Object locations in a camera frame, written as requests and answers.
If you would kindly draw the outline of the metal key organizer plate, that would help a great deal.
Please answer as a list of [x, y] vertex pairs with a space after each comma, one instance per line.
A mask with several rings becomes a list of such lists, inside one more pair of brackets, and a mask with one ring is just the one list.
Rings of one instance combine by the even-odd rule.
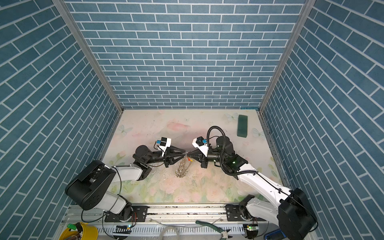
[[177, 170], [175, 171], [175, 174], [178, 178], [183, 178], [187, 174], [188, 163], [189, 163], [189, 157], [188, 156], [184, 156], [180, 160], [180, 164], [179, 164]]

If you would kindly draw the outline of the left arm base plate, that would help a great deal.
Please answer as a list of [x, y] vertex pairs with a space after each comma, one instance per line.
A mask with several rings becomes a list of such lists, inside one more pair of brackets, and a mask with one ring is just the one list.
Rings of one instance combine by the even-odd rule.
[[143, 223], [146, 220], [148, 206], [131, 206], [126, 208], [120, 214], [109, 213], [105, 217], [107, 223]]

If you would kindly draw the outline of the blue device box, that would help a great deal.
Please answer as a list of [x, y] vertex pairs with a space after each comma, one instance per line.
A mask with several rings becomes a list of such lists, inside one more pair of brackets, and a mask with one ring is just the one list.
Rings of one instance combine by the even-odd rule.
[[283, 240], [286, 237], [280, 229], [264, 234], [264, 240]]

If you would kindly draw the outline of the aluminium front rail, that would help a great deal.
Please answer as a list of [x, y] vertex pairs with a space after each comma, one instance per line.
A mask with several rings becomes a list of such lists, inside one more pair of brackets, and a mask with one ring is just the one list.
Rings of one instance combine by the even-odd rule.
[[79, 206], [71, 205], [54, 236], [58, 240], [67, 224], [88, 222], [98, 229], [100, 240], [156, 240], [163, 228], [171, 226], [178, 229], [182, 239], [220, 239], [221, 234], [209, 227], [197, 225], [196, 221], [214, 224], [229, 234], [234, 240], [264, 240], [264, 234], [280, 229], [262, 218], [256, 221], [228, 222], [225, 205], [234, 203], [210, 204], [137, 204], [148, 206], [143, 223], [107, 223], [102, 210], [83, 211]]

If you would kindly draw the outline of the green rectangular block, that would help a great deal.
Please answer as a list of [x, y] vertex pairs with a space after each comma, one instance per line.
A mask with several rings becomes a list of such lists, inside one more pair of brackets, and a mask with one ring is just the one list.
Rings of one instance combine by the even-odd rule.
[[242, 138], [248, 136], [248, 117], [245, 115], [238, 116], [237, 136]]

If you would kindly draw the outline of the clear plastic tube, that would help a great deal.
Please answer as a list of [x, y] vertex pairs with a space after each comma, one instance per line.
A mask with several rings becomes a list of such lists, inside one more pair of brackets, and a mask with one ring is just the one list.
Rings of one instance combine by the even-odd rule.
[[163, 228], [158, 236], [158, 240], [164, 240], [166, 237], [175, 237], [176, 240], [181, 239], [178, 229], [171, 226]]

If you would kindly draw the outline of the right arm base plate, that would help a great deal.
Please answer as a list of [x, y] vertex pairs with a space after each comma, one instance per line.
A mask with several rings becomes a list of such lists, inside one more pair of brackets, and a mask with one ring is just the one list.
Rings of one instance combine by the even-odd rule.
[[227, 204], [225, 211], [228, 222], [256, 221], [257, 218], [251, 216], [245, 204]]

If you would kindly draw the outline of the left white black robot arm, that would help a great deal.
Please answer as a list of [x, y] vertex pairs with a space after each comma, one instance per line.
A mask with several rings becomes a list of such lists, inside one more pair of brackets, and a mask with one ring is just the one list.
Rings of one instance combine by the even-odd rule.
[[133, 154], [134, 162], [128, 166], [109, 167], [101, 161], [93, 161], [66, 186], [65, 194], [84, 211], [100, 209], [127, 222], [133, 216], [132, 203], [123, 197], [123, 181], [142, 181], [152, 171], [151, 164], [166, 167], [186, 156], [186, 151], [174, 146], [152, 152], [141, 145]]

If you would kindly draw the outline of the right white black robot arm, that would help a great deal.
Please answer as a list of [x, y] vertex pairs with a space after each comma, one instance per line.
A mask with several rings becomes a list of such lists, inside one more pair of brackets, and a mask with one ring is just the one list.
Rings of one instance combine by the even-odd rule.
[[202, 164], [216, 162], [228, 176], [247, 184], [267, 199], [266, 202], [248, 195], [239, 203], [242, 217], [262, 218], [279, 226], [290, 240], [303, 240], [318, 226], [318, 218], [304, 191], [280, 185], [256, 170], [246, 159], [238, 155], [231, 140], [218, 126], [208, 129], [206, 137], [193, 139], [195, 150], [187, 155]]

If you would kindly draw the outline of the green-handled pliers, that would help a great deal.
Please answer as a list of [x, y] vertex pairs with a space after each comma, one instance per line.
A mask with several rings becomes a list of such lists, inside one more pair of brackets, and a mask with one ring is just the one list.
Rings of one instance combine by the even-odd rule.
[[203, 221], [196, 221], [195, 222], [197, 225], [204, 226], [204, 227], [209, 227], [213, 229], [214, 231], [218, 232], [221, 234], [220, 240], [228, 240], [232, 238], [232, 236], [229, 235], [230, 230], [224, 230], [218, 226], [215, 226], [214, 224], [208, 223], [208, 222], [203, 222]]

